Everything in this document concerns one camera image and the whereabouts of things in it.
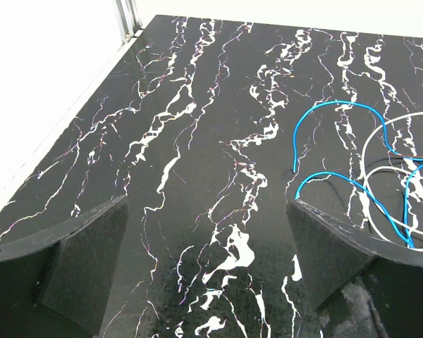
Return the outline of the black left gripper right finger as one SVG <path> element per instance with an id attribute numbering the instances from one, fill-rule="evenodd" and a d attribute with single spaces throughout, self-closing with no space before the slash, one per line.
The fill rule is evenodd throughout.
<path id="1" fill-rule="evenodd" d="M 324 337 L 423 337 L 423 252 L 386 242 L 299 199 L 287 216 Z"/>

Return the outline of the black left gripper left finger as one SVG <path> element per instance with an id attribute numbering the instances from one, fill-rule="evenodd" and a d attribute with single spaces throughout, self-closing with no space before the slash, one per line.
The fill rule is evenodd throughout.
<path id="1" fill-rule="evenodd" d="M 125 196 L 0 246 L 0 337 L 100 333 L 128 226 Z"/>

